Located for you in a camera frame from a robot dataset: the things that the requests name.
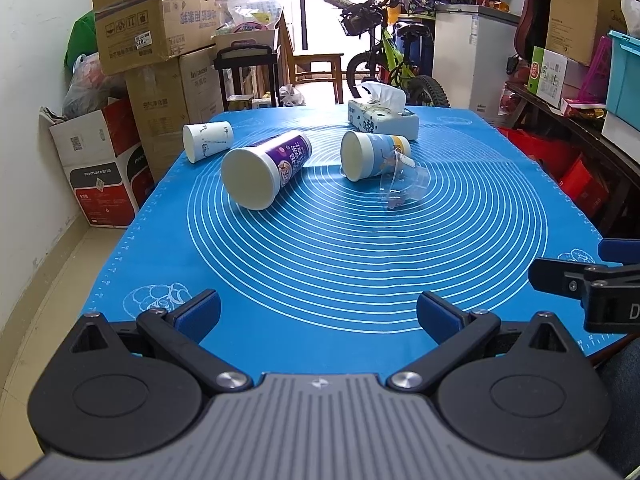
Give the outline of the white chest freezer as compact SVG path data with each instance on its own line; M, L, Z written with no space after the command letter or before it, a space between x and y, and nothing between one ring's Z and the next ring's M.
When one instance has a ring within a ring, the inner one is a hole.
M454 108L498 122L518 17L477 4L436 6L433 77Z

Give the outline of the purple white paper cup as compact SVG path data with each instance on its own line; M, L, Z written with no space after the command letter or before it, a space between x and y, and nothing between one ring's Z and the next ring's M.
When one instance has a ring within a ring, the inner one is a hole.
M302 170L311 155L311 142L305 133L282 133L231 150L221 163L222 183L239 206L264 210Z

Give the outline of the blue silicone baking mat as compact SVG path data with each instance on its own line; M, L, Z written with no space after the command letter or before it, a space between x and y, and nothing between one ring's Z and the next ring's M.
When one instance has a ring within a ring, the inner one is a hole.
M221 318L203 346L253 377L392 374L433 347L416 322L426 290L506 321L551 311L587 356L615 344L584 330L577 301L527 281L537 257L597 257L600 237L582 212L474 113L422 108L419 117L412 154L428 171L426 194L389 211L378 180L343 176L344 107L227 114L236 146L297 130L311 159L263 211L230 200L219 157L177 159L108 258L86 310L131 321L215 289Z

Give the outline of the white red appliance box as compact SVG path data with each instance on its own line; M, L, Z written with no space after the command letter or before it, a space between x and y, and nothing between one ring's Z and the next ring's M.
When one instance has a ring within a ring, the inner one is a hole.
M129 100L72 119L43 107L40 118L88 223L129 226L154 188Z

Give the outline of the plastic bag of goods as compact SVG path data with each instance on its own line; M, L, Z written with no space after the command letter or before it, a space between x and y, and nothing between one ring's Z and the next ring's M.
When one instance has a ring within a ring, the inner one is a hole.
M216 35L275 29L283 10L284 0L224 0Z

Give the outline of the tall brown cardboard box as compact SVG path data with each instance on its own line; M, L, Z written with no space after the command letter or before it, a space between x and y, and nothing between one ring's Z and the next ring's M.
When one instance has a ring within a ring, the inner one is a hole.
M589 66L611 30L627 31L620 0L550 0L547 50Z

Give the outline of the lower brown cardboard box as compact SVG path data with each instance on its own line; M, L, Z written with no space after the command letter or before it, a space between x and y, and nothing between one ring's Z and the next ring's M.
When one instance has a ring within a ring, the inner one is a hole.
M214 46L125 73L134 120L152 177L160 182L183 151L182 128L224 110Z

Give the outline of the wooden chair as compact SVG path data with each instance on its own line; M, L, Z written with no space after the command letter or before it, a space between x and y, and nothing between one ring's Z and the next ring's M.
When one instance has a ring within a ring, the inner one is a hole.
M344 82L341 52L296 51L293 36L288 29L285 16L279 22L279 39L284 63L283 82L296 87L310 82L332 84L334 101L344 103Z

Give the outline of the clear plastic cup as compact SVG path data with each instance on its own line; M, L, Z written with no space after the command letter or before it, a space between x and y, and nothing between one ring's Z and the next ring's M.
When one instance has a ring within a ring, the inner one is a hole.
M388 210L395 210L410 202L423 200L430 185L430 173L411 157L400 151L384 160L380 193Z

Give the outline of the white tissue box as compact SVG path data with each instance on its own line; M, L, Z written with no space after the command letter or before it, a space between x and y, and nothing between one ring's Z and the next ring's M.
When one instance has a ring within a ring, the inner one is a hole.
M348 122L357 131L418 140L419 117L406 107L405 92L374 80L363 81L357 89L360 98L347 105Z

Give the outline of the blue white paper cup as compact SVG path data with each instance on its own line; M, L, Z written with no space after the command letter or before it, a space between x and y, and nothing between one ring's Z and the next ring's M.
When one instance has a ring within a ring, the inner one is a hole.
M347 131L341 140L341 163L349 181L377 177L393 152L410 156L411 146L403 136Z

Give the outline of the green white carton box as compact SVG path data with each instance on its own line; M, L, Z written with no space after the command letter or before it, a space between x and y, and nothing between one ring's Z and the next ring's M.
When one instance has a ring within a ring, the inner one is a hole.
M534 47L527 90L554 108L562 100L576 99L588 73L588 67L572 58Z

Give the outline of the teal plastic storage bin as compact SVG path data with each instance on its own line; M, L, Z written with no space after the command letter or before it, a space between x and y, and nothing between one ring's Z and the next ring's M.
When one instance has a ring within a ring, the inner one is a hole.
M606 109L640 130L640 42L611 30L612 60Z

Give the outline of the small white paper cup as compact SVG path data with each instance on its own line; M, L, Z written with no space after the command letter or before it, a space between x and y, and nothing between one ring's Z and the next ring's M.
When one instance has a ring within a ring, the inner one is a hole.
M182 140L186 158L195 164L231 148L234 134L228 122L206 122L184 125Z

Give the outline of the green children's bicycle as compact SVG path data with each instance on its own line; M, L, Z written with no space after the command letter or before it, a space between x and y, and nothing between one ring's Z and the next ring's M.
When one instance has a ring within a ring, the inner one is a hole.
M347 64L346 82L354 99L360 98L359 89L366 81L382 82L402 90L409 105L450 107L448 96L440 83L421 72L420 66L410 60L410 48L424 38L433 38L427 27L420 23L402 24L396 36L402 42L401 51L394 44L388 30L388 11L400 5L401 0L366 1L324 0L341 10L341 25L346 36L362 36L368 32L373 39L380 29L380 38L369 50L356 54Z

